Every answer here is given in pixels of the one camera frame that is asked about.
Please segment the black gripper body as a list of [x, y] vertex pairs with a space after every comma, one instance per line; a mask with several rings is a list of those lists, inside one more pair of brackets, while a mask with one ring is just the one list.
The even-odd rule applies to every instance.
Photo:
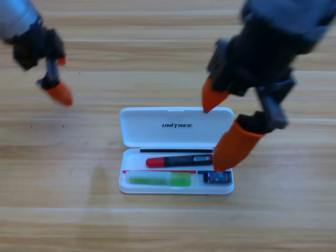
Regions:
[[13, 57], [24, 70], [45, 58], [48, 79], [58, 79], [57, 60], [65, 58], [64, 44], [55, 29], [44, 26], [42, 18], [5, 24], [5, 43], [12, 45]]
[[216, 42], [207, 66], [212, 89], [242, 97], [255, 88], [267, 130], [284, 129], [287, 118], [280, 104], [295, 85], [291, 64], [313, 47], [301, 35], [282, 33], [258, 21], [248, 22], [239, 35]]

